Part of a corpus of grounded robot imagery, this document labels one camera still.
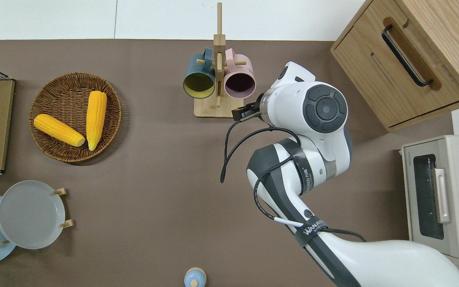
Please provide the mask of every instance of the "mug handle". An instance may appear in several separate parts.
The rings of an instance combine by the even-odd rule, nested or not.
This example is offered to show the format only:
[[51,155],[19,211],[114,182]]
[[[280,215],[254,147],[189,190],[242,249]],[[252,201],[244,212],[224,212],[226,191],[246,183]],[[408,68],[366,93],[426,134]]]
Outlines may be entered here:
[[214,60],[214,51],[210,48],[205,48],[203,52],[203,67],[202,71],[208,73],[210,71],[210,68],[212,67],[212,62]]
[[228,65],[228,70],[230,73],[233,73],[237,71],[237,66],[235,66],[235,51],[233,51],[233,48],[229,48],[226,50],[226,65]]

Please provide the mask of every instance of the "mug rack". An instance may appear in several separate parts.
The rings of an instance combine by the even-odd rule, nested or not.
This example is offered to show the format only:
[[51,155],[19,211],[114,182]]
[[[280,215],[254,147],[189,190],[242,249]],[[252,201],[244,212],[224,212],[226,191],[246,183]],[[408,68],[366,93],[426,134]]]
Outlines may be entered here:
[[195,98],[194,115],[199,118],[233,118],[231,110],[244,105],[241,98],[232,98],[224,92],[226,66],[226,35],[222,34],[222,2],[217,3],[217,34],[214,34],[215,91],[207,98]]

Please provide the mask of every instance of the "oven door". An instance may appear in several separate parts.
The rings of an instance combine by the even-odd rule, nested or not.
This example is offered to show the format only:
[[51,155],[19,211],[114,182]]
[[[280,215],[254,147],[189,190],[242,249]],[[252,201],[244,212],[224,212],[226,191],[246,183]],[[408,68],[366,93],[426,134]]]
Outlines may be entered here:
[[404,147],[410,239],[459,257],[445,138]]

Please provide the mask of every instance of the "oven glass window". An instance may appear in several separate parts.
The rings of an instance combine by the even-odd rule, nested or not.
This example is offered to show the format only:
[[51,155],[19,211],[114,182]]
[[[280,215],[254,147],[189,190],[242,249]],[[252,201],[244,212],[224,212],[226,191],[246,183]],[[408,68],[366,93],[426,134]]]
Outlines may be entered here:
[[424,236],[442,240],[444,239],[444,228],[437,220],[435,179],[432,176],[432,169],[435,167],[434,154],[414,157],[419,229]]

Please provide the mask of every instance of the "yellow corn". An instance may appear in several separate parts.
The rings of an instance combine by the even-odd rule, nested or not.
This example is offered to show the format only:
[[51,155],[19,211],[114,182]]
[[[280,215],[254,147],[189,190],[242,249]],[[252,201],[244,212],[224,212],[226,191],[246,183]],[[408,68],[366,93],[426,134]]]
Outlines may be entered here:
[[86,139],[88,148],[94,151],[102,137],[102,127],[106,117],[107,95],[101,91],[93,91],[88,99],[86,112]]
[[80,147],[84,144],[84,136],[48,114],[41,113],[36,116],[33,120],[33,125],[49,136],[66,142],[69,145],[73,145],[74,147]]

